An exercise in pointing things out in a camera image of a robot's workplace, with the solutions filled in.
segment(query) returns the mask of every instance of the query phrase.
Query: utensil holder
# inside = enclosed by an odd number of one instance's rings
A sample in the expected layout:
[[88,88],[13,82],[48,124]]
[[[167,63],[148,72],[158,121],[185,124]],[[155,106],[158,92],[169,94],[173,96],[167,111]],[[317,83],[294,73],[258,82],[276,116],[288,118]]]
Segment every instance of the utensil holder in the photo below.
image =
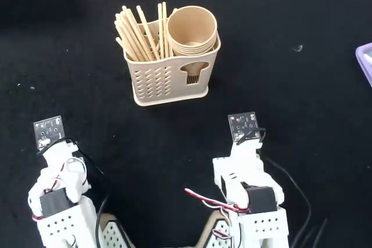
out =
[[[148,26],[153,37],[158,40],[158,21],[152,21]],[[139,24],[139,27],[144,32],[142,24]],[[220,47],[221,41],[217,34],[217,40],[208,53],[197,56],[172,56],[153,62],[132,61],[124,49],[135,102],[140,106],[152,106],[204,97],[208,93],[210,74]],[[185,68],[181,69],[198,62],[205,64],[197,76],[189,76]]]

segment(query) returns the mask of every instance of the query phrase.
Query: wooden piece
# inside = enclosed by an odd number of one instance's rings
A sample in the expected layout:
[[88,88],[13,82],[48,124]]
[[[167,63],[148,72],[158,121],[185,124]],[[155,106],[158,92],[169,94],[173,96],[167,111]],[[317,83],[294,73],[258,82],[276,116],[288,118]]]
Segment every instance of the wooden piece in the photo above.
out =
[[142,9],[141,9],[141,7],[139,5],[136,8],[137,8],[137,12],[138,12],[139,18],[141,19],[142,25],[143,25],[143,27],[145,29],[145,32],[146,32],[146,35],[147,35],[147,39],[148,39],[148,41],[150,43],[150,46],[152,48],[152,52],[155,55],[156,60],[159,60],[160,59],[160,56],[158,54],[158,50],[156,49],[155,42],[154,42],[154,40],[152,38],[152,34],[151,34],[151,31],[150,31],[150,28],[147,25],[145,14],[143,13],[143,11],[142,11]]
[[160,58],[164,58],[164,40],[163,40],[163,8],[162,4],[158,4],[158,17],[159,17],[159,46]]
[[117,17],[117,22],[120,28],[123,30],[123,33],[126,35],[127,41],[129,45],[132,47],[133,51],[135,52],[136,56],[139,58],[139,61],[147,61],[145,59],[145,54],[141,49],[141,45],[138,42],[133,30],[131,29],[130,25],[127,23],[124,14],[119,14]]
[[142,31],[140,30],[134,16],[133,16],[133,13],[131,11],[131,9],[127,9],[126,10],[126,16],[127,16],[127,19],[134,31],[134,33],[136,34],[137,36],[137,39],[139,40],[139,42],[141,43],[146,55],[147,55],[147,58],[148,58],[148,61],[154,61],[154,57],[152,56],[151,54],[151,50],[150,50],[150,47],[149,45],[147,44],[146,42],[146,38],[145,36],[143,35]]
[[163,2],[163,37],[164,37],[164,50],[165,50],[165,57],[169,57],[169,47],[168,47],[168,39],[167,39],[167,3]]

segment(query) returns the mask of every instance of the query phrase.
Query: paper cup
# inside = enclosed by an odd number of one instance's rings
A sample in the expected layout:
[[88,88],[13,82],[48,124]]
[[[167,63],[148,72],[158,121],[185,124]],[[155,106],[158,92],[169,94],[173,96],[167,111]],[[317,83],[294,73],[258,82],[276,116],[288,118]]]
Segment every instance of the paper cup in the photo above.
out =
[[169,16],[166,30],[169,44],[176,52],[203,52],[216,41],[217,21],[203,7],[186,6]]

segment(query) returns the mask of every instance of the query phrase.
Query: black tabletop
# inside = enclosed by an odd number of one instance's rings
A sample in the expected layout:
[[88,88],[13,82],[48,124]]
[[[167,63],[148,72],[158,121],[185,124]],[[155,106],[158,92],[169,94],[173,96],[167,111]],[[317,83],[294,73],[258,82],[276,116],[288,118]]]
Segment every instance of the black tabletop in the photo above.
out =
[[[221,50],[206,97],[153,107],[133,101],[115,13],[200,5]],[[221,199],[211,159],[227,156],[227,115],[255,111],[264,152],[329,222],[319,247],[369,240],[372,94],[355,58],[372,41],[370,0],[0,0],[0,199],[3,247],[41,247],[27,193],[45,167],[33,122],[62,115],[67,136],[106,172],[118,216],[139,247],[194,245],[210,214],[184,193]],[[290,239],[306,206],[284,174]],[[105,186],[94,183],[96,206]]]

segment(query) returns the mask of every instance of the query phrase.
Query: robotic arm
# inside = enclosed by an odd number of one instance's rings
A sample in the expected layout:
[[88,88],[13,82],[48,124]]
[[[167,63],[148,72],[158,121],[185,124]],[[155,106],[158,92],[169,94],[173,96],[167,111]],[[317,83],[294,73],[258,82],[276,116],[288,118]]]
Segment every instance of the robotic arm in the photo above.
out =
[[207,199],[186,189],[186,192],[213,203],[226,215],[228,233],[214,231],[222,240],[230,239],[233,248],[288,248],[286,211],[282,188],[264,171],[257,153],[262,147],[256,114],[230,115],[233,144],[229,157],[213,159],[214,182],[226,199],[225,203]]

